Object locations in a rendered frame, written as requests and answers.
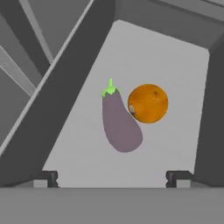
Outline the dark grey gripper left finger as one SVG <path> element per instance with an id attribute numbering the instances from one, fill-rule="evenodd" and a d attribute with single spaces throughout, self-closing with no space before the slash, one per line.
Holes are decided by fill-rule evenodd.
<path id="1" fill-rule="evenodd" d="M 59 184 L 58 172 L 57 171 L 42 171 L 36 177 L 23 184 L 18 185 L 18 187 L 33 187 L 33 188 L 58 188 Z"/>

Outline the dark grey fridge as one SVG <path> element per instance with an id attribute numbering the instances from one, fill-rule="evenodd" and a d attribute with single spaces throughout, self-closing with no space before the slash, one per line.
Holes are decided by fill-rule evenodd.
<path id="1" fill-rule="evenodd" d="M 224 9 L 200 0 L 91 0 L 1 145 L 0 187 L 42 171 L 112 24 L 131 22 L 209 49 Z"/>

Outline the light grey fridge shelf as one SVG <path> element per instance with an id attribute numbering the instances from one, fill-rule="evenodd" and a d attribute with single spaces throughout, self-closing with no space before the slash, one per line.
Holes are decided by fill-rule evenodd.
<path id="1" fill-rule="evenodd" d="M 62 187 L 163 187 L 169 170 L 192 171 L 207 78 L 206 49 L 116 21 L 45 166 Z M 143 124 L 143 143 L 120 153 L 105 136 L 102 90 L 112 81 L 127 98 L 151 83 L 168 95 L 162 120 Z"/>

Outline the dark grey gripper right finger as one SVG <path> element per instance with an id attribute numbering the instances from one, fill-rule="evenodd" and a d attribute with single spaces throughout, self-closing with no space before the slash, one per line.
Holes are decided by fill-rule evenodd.
<path id="1" fill-rule="evenodd" d="M 207 185 L 196 182 L 189 171 L 167 171 L 165 177 L 167 188 L 207 188 Z"/>

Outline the purple eggplant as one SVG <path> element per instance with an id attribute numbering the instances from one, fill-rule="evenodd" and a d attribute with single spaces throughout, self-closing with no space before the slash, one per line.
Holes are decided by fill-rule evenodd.
<path id="1" fill-rule="evenodd" d="M 143 142 L 143 133 L 132 115 L 124 107 L 120 91 L 113 80 L 102 91 L 102 123 L 109 143 L 119 152 L 136 150 Z"/>

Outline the grey fridge door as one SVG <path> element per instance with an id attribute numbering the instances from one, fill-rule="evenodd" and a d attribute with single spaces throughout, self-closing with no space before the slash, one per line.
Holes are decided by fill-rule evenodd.
<path id="1" fill-rule="evenodd" d="M 13 15 L 3 14 L 17 0 L 0 0 L 0 155 L 21 145 L 43 109 L 53 111 L 62 106 L 58 118 L 63 119 L 67 110 L 63 99 L 68 89 L 75 82 L 79 87 L 85 82 L 90 66 L 83 66 L 78 57 L 81 34 L 95 0 L 73 1 L 73 29 L 53 63 L 38 53 L 37 66 L 9 24 Z"/>

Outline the orange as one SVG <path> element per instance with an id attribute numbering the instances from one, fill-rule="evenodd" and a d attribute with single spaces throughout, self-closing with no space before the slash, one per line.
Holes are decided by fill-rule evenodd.
<path id="1" fill-rule="evenodd" d="M 129 112 L 141 123 L 156 123 L 168 110 L 168 96 L 159 86 L 143 84 L 128 97 Z"/>

